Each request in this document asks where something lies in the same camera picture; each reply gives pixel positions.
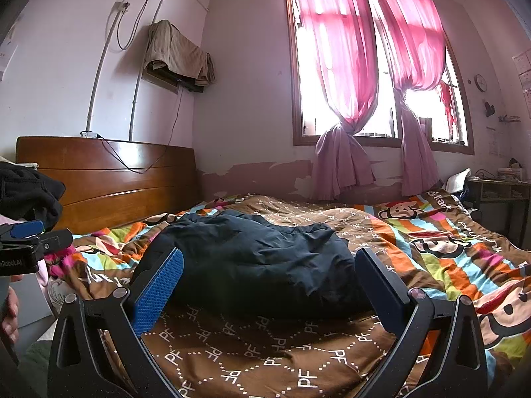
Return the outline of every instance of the bed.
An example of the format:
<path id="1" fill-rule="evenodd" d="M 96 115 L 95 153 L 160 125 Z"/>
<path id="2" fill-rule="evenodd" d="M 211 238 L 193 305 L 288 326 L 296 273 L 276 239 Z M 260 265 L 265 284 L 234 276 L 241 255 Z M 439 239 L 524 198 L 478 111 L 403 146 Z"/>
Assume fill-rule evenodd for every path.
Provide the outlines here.
<path id="1" fill-rule="evenodd" d="M 111 144 L 131 168 L 149 167 L 164 151 L 148 144 Z M 140 153 L 152 148 L 149 157 Z M 188 149 L 172 151 L 140 175 L 127 170 L 103 141 L 92 139 L 20 138 L 18 160 L 38 162 L 41 171 L 67 186 L 58 227 L 79 236 L 73 248 L 46 259 L 48 287 L 55 289 L 58 305 L 70 289 L 91 299 L 127 286 L 150 242 L 184 214 L 231 209 L 283 226 L 324 222 L 348 240 L 351 252 L 371 248 L 409 287 L 421 287 L 433 298 L 470 296 L 493 387 L 504 382 L 531 343 L 531 254 L 473 222 L 442 190 L 373 206 L 259 195 L 197 204 L 200 191 Z M 104 339 L 120 367 L 112 337 Z M 343 320 L 280 321 L 229 318 L 177 304 L 168 305 L 143 336 L 180 394 L 205 398 L 351 397 L 394 339 L 372 312 Z M 428 339 L 401 394 L 415 387 L 431 346 Z"/>

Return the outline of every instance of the human hand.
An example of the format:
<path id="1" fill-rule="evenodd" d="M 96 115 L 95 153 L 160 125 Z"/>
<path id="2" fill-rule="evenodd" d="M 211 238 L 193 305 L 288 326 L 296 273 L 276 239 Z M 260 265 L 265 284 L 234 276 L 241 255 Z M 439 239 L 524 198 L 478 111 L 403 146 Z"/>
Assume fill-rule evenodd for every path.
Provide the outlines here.
<path id="1" fill-rule="evenodd" d="M 11 281 L 22 280 L 22 275 L 13 275 Z M 9 288 L 7 294 L 7 313 L 2 321 L 2 329 L 9 337 L 11 342 L 15 344 L 19 339 L 19 322 L 17 316 L 19 314 L 19 299 L 12 287 Z"/>

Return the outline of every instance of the pink cloth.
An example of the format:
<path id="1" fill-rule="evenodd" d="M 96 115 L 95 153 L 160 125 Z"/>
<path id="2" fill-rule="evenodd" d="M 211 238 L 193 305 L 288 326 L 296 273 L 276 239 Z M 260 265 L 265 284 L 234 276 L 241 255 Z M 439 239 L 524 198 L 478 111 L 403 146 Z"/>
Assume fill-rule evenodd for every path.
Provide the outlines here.
<path id="1" fill-rule="evenodd" d="M 371 184 L 371 162 L 354 135 L 374 113 L 378 61 L 368 0 L 296 0 L 303 27 L 315 39 L 323 92 L 339 124 L 317 143 L 312 198 L 331 200 L 356 185 Z"/>
<path id="2" fill-rule="evenodd" d="M 48 269 L 46 268 L 46 262 L 44 261 L 44 259 L 39 260 L 39 262 L 37 262 L 37 265 L 39 266 L 39 271 L 36 273 L 37 281 L 39 282 L 39 286 L 42 292 L 44 293 L 44 290 L 48 285 Z"/>
<path id="3" fill-rule="evenodd" d="M 433 90 L 445 68 L 445 41 L 433 0 L 378 0 L 383 33 L 389 46 L 389 65 L 402 111 L 402 194 L 429 190 L 439 172 L 416 116 L 407 107 L 407 90 Z"/>
<path id="4" fill-rule="evenodd" d="M 49 275 L 53 278 L 63 278 L 65 272 L 63 266 L 72 267 L 75 259 L 72 257 L 78 250 L 73 244 L 55 253 L 44 255 L 44 260 L 49 267 Z"/>
<path id="5" fill-rule="evenodd" d="M 9 217 L 6 217 L 2 214 L 0 214 L 0 225 L 2 224 L 17 224 L 17 223 L 24 223 L 25 220 L 12 220 Z"/>
<path id="6" fill-rule="evenodd" d="M 439 97 L 444 104 L 444 111 L 446 113 L 446 120 L 448 121 L 448 131 L 450 131 L 450 140 L 453 141 L 453 126 L 456 123 L 455 111 L 453 110 L 452 92 L 450 86 L 441 81 L 439 84 Z"/>

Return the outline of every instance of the poster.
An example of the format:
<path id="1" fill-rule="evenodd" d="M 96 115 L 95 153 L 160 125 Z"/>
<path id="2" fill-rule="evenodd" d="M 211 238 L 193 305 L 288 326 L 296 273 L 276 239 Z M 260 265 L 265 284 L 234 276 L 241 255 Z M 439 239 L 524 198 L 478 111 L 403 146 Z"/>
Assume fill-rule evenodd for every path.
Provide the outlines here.
<path id="1" fill-rule="evenodd" d="M 496 129 L 487 127 L 487 139 L 489 141 L 489 154 L 497 155 Z"/>
<path id="2" fill-rule="evenodd" d="M 501 131 L 497 131 L 496 133 L 497 137 L 497 144 L 498 144 L 498 155 L 499 157 L 511 157 L 511 147 L 510 147 L 510 139 L 509 136 L 507 136 L 505 133 Z"/>
<path id="3" fill-rule="evenodd" d="M 527 112 L 529 113 L 529 117 L 531 118 L 531 91 L 524 91 L 524 97 L 526 98 Z"/>
<path id="4" fill-rule="evenodd" d="M 527 71 L 520 75 L 520 82 L 523 90 L 531 90 L 531 71 Z"/>
<path id="5" fill-rule="evenodd" d="M 519 75 L 531 70 L 531 62 L 529 62 L 529 57 L 531 57 L 531 50 L 517 55 L 516 57 L 512 57 L 512 60 L 514 61 L 514 65 L 516 66 L 516 70 L 518 71 Z"/>

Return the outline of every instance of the window frame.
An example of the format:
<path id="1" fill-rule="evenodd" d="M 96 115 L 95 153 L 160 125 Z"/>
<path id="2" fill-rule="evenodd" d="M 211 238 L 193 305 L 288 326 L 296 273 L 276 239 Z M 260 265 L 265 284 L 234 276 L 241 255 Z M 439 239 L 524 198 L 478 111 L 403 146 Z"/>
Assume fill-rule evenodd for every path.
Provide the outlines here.
<path id="1" fill-rule="evenodd" d="M 293 114 L 293 145 L 294 146 L 315 146 L 320 138 L 319 135 L 305 135 L 304 123 L 302 114 L 302 99 L 301 99 L 301 83 L 300 72 L 297 56 L 297 39 L 296 39 L 296 25 L 295 15 L 293 11 L 293 0 L 286 0 L 286 10 L 288 16 L 288 37 L 289 37 L 289 52 L 291 64 L 291 109 Z M 437 142 L 428 140 L 429 147 L 432 151 L 444 151 L 451 153 L 463 153 L 474 155 L 474 136 L 472 133 L 472 119 L 470 116 L 470 109 L 468 107 L 468 98 L 466 96 L 465 84 L 456 61 L 456 56 L 448 40 L 447 34 L 444 32 L 444 39 L 448 49 L 448 54 L 452 59 L 453 68 L 456 73 L 457 86 L 461 94 L 461 102 L 463 103 L 463 113 L 465 116 L 464 122 L 468 145 L 458 145 L 447 142 Z M 396 109 L 397 121 L 401 120 L 400 109 Z M 378 136 L 354 136 L 362 146 L 378 146 L 386 148 L 400 148 L 402 147 L 402 125 L 398 126 L 398 137 L 378 137 Z"/>

